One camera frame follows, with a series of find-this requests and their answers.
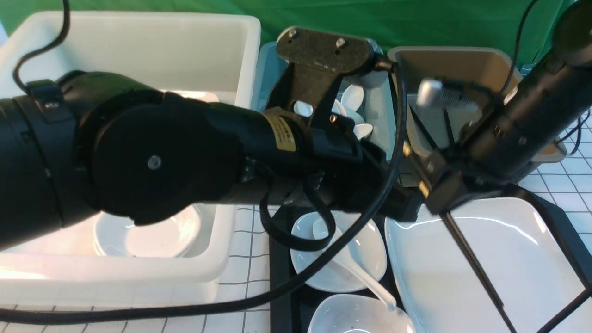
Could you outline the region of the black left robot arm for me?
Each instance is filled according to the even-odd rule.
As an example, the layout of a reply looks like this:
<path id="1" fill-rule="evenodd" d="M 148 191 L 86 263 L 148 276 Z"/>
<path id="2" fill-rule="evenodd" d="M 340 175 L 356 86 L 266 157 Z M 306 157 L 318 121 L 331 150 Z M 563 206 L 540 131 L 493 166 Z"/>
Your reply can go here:
<path id="1" fill-rule="evenodd" d="M 74 70 L 1 100 L 1 249 L 103 211 L 138 226 L 194 203 L 312 206 L 362 213 L 386 178 L 381 149 L 344 117 L 321 127 L 269 109 L 161 92 L 122 74 Z"/>

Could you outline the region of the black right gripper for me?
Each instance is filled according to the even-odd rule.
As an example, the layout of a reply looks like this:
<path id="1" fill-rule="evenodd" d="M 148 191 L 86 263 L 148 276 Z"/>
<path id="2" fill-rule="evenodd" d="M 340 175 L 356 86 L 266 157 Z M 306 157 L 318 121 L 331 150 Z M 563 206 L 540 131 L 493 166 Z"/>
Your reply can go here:
<path id="1" fill-rule="evenodd" d="M 501 197 L 509 187 L 509 178 L 499 173 L 504 166 L 486 167 L 486 160 L 507 162 L 503 139 L 469 139 L 446 149 L 434 149 L 427 158 L 414 152 L 414 172 L 428 211 L 448 213 L 473 200 Z"/>

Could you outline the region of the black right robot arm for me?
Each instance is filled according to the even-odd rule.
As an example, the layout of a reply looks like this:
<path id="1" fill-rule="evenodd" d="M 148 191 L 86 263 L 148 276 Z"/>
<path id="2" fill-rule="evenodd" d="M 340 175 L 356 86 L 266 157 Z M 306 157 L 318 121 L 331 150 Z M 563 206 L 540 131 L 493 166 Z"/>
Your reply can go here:
<path id="1" fill-rule="evenodd" d="M 459 141 L 413 167 L 429 212 L 502 192 L 533 158 L 591 107 L 591 2 L 558 20 L 553 45 L 507 101 L 493 98 Z"/>

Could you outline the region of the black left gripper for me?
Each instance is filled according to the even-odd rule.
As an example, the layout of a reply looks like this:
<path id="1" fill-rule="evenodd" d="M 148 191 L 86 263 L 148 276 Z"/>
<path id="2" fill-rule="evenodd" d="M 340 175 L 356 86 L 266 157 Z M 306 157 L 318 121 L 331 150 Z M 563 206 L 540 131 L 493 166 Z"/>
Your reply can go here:
<path id="1" fill-rule="evenodd" d="M 250 155 L 259 179 L 245 183 L 249 202 L 262 207 L 324 207 L 346 213 L 363 213 L 376 207 L 378 215 L 395 221 L 416 221 L 421 196 L 397 181 L 404 158 L 404 136 L 395 135 L 395 148 L 387 156 L 378 145 L 354 139 L 342 116 L 327 131 L 309 130 L 306 119 L 292 112 L 265 111 L 259 116 L 271 129 L 288 129 L 296 151 L 277 150 L 277 135 L 253 131 L 255 146 L 269 149 L 261 156 Z M 354 155 L 345 159 L 317 156 L 309 145 L 313 138 L 320 138 L 323 148 L 328 146 L 328 139 L 336 138 L 352 146 Z"/>

